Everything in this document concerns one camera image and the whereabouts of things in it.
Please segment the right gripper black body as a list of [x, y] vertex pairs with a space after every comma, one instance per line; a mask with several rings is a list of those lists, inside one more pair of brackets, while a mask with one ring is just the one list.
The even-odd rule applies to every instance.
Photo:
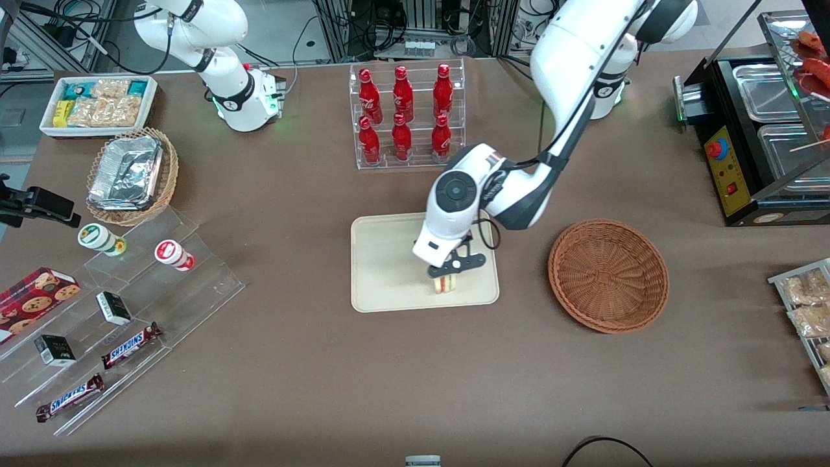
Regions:
[[10, 178], [6, 173], [1, 174], [1, 222], [10, 228], [20, 228], [23, 219], [32, 218], [29, 207], [32, 191], [9, 188], [5, 182]]

